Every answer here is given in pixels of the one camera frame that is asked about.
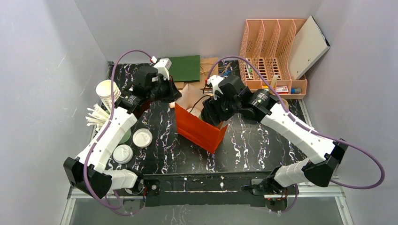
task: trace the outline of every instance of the white cup lid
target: white cup lid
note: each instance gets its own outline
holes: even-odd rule
[[[139,148],[148,147],[152,142],[152,134],[148,129],[138,129],[133,135],[133,142]]]
[[[122,144],[113,151],[113,159],[120,164],[128,163],[133,158],[133,150],[130,146]]]

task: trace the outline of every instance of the blue object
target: blue object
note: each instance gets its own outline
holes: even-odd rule
[[[221,77],[227,77],[228,76],[228,74],[231,72],[231,70],[230,71],[227,71],[227,72],[225,72],[225,73],[223,73],[223,74],[221,74],[220,76]]]
[[[291,94],[300,94],[301,88],[292,88],[290,91]]]

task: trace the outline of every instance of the paper cup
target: paper cup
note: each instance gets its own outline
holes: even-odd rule
[[[97,95],[101,98],[101,101],[105,105],[105,107],[108,110],[111,110],[112,108],[111,81],[110,80],[102,81],[97,85],[95,91],[97,92]],[[113,82],[113,93],[116,101],[120,97],[121,92],[115,82]]]

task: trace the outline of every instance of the table surface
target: table surface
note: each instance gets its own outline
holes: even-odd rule
[[[239,76],[237,61],[223,61],[219,66],[226,66],[229,62],[230,75]],[[126,86],[142,65],[147,64],[117,65],[115,82],[118,87]],[[290,111],[305,121],[299,101],[288,100],[288,103]],[[153,102],[131,128],[132,134],[140,128],[149,129],[153,136],[151,144],[141,149],[130,138],[124,144],[133,149],[133,159],[120,165],[111,156],[107,169],[133,168],[143,174],[272,171],[280,165],[290,165],[305,158],[279,133],[246,120],[240,114],[234,115],[228,124],[223,141],[211,154],[177,133],[174,109],[170,109],[167,103]]]

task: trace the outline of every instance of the white wall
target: white wall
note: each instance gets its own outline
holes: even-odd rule
[[[386,169],[382,186],[345,188],[355,224],[397,224],[398,3],[324,0],[315,20],[331,48],[309,74],[305,98],[314,126],[370,150]],[[349,149],[344,183],[369,185],[377,166]]]
[[[0,224],[59,224],[107,61],[73,0],[0,1]]]
[[[107,60],[239,54],[245,19],[308,18],[318,0],[75,0]],[[123,62],[146,62],[129,54]]]

